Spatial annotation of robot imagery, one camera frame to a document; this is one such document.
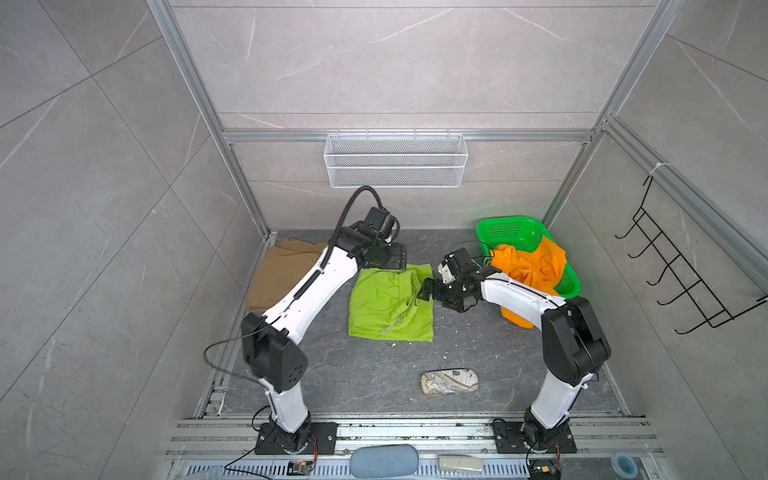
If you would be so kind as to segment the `lime green shorts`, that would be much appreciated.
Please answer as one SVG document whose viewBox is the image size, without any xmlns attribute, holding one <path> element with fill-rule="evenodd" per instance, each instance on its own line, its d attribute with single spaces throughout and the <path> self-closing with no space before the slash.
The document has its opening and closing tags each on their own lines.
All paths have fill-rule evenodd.
<svg viewBox="0 0 768 480">
<path fill-rule="evenodd" d="M 428 264 L 361 270 L 350 294 L 348 334 L 381 341 L 433 341 L 434 304 L 418 298 L 431 277 Z"/>
</svg>

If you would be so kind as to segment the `orange shorts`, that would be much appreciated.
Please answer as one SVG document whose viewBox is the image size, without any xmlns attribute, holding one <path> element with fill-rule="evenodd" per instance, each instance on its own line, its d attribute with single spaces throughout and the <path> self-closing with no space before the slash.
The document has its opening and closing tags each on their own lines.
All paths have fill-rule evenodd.
<svg viewBox="0 0 768 480">
<path fill-rule="evenodd" d="M 491 259 L 493 267 L 513 280 L 555 296 L 558 295 L 555 287 L 564 274 L 566 263 L 566 252 L 547 237 L 541 239 L 533 252 L 499 244 Z"/>
</svg>

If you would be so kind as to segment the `tan khaki shorts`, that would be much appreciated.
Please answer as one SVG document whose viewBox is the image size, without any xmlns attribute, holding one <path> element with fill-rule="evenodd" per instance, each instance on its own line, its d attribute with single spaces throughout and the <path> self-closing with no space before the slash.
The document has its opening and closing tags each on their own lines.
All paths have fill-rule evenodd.
<svg viewBox="0 0 768 480">
<path fill-rule="evenodd" d="M 254 274 L 246 299 L 248 313 L 263 313 L 309 272 L 326 247 L 288 238 L 271 247 Z"/>
</svg>

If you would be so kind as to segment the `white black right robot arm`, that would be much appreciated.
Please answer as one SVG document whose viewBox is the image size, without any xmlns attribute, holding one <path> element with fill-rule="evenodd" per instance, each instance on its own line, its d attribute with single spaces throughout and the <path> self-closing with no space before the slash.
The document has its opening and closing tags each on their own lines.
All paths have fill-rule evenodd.
<svg viewBox="0 0 768 480">
<path fill-rule="evenodd" d="M 544 452 L 565 433 L 579 393 L 611 356 L 611 347 L 588 300 L 546 294 L 492 270 L 450 283 L 427 279 L 418 293 L 457 312 L 470 299 L 498 305 L 541 332 L 547 373 L 521 426 L 527 448 Z"/>
</svg>

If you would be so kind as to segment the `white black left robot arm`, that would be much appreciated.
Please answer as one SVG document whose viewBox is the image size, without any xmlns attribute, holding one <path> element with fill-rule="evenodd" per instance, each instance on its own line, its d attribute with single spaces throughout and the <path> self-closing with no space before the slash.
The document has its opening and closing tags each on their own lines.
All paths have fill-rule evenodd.
<svg viewBox="0 0 768 480">
<path fill-rule="evenodd" d="M 300 381 L 308 357 L 300 349 L 311 323 L 337 290 L 362 269 L 403 271 L 406 247 L 397 241 L 400 223 L 371 186 L 357 188 L 346 203 L 320 259 L 275 305 L 248 314 L 240 341 L 250 369 L 245 380 L 265 390 L 272 435 L 289 454 L 310 441 L 311 415 Z"/>
</svg>

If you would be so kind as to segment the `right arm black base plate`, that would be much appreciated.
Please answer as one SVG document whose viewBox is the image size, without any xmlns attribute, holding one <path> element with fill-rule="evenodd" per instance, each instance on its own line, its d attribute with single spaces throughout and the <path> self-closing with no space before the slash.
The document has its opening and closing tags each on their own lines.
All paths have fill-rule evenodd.
<svg viewBox="0 0 768 480">
<path fill-rule="evenodd" d="M 577 452 L 568 419 L 549 430 L 536 420 L 513 422 L 501 418 L 493 419 L 490 427 L 499 454 Z"/>
</svg>

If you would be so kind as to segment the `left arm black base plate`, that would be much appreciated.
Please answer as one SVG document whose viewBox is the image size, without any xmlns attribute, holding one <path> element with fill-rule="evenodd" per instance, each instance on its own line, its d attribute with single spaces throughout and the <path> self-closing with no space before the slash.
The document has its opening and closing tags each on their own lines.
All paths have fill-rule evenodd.
<svg viewBox="0 0 768 480">
<path fill-rule="evenodd" d="M 313 454 L 332 455 L 336 449 L 338 424 L 333 422 L 304 423 L 289 433 L 274 423 L 259 427 L 256 455 Z"/>
</svg>

